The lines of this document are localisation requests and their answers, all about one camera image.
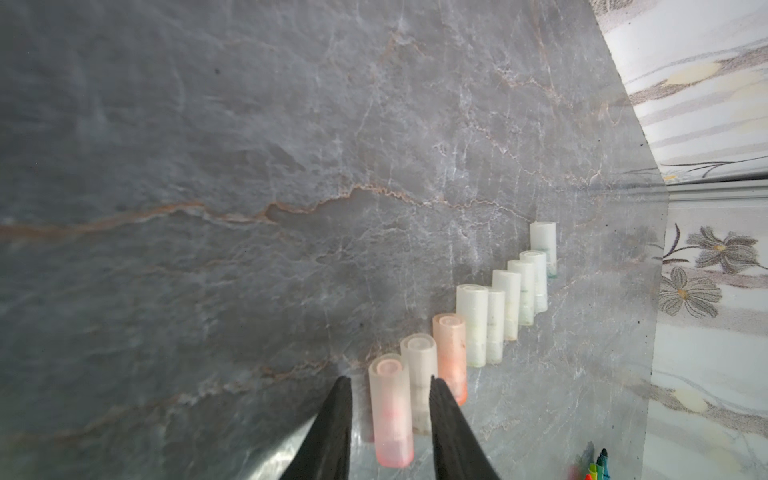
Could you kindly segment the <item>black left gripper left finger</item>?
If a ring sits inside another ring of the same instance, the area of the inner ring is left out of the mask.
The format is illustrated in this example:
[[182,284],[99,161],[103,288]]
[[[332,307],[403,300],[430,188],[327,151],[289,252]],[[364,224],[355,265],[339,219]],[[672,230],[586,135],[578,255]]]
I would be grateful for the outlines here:
[[347,480],[352,419],[351,379],[340,376],[280,479]]

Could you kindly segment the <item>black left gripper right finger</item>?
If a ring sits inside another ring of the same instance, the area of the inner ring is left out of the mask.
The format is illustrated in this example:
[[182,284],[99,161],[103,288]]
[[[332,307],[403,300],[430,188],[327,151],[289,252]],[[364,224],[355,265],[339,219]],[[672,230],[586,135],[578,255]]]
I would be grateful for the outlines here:
[[499,480],[446,382],[431,377],[429,409],[437,480]]

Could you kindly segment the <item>clear pen cap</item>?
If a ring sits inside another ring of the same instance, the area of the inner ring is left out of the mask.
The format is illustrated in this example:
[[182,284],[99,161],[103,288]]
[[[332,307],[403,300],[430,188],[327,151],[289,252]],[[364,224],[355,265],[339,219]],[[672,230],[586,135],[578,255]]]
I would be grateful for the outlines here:
[[534,265],[520,259],[513,259],[507,262],[507,270],[518,273],[521,276],[520,282],[520,308],[519,325],[534,325],[534,300],[535,300],[535,275]]
[[557,265],[557,224],[552,221],[535,221],[529,229],[532,250],[546,254],[546,268],[549,278],[556,278]]
[[522,275],[509,270],[495,269],[492,272],[492,287],[505,294],[504,339],[518,339]]
[[548,310],[548,274],[547,255],[543,251],[527,250],[519,254],[519,259],[531,264],[534,272],[534,314]]
[[505,330],[505,293],[488,290],[486,363],[499,364],[503,359]]
[[486,364],[489,289],[476,284],[456,287],[456,314],[466,325],[467,365]]
[[430,435],[431,379],[438,376],[436,342],[428,334],[412,334],[401,340],[400,354],[409,367],[413,431]]

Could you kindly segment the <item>green marker pen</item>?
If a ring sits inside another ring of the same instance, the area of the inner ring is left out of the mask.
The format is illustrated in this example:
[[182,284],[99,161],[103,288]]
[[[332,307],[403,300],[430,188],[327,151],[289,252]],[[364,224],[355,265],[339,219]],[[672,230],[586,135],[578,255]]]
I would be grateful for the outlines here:
[[588,473],[585,477],[585,480],[598,480],[599,479],[599,471],[597,468],[597,465],[594,463],[591,463],[588,468]]

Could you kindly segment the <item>orange tinted pen cap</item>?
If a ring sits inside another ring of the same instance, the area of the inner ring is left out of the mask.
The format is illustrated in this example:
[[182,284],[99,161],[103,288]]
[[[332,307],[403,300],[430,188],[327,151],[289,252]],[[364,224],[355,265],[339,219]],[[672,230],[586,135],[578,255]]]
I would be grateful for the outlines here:
[[465,322],[455,313],[440,313],[433,317],[432,333],[439,377],[446,382],[457,404],[464,405],[468,398]]

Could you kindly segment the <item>blue marker pen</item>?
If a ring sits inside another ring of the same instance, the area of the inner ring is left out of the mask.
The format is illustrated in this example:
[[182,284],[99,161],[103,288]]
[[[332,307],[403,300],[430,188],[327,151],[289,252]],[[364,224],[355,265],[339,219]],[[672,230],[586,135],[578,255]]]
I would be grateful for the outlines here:
[[597,457],[596,461],[597,479],[598,480],[610,480],[610,474],[608,470],[608,451],[603,448]]

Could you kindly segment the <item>pink tinted pen cap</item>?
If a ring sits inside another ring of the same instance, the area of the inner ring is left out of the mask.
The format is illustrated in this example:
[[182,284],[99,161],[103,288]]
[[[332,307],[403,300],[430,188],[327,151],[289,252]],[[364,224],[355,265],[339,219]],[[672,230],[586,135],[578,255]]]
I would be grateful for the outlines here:
[[404,468],[414,458],[409,367],[390,353],[375,359],[368,374],[376,459],[386,468]]

